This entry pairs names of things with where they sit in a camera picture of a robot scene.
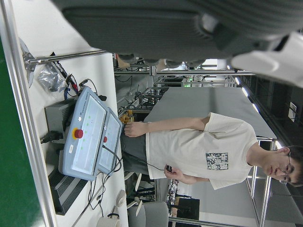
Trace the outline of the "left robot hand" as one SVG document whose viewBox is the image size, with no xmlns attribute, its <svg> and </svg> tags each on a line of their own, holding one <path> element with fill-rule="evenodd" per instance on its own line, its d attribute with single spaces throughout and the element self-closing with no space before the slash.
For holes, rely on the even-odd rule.
<svg viewBox="0 0 303 227">
<path fill-rule="evenodd" d="M 303 85 L 300 0 L 55 0 L 95 48 L 124 61 L 198 64 L 227 59 L 233 68 Z"/>
</svg>

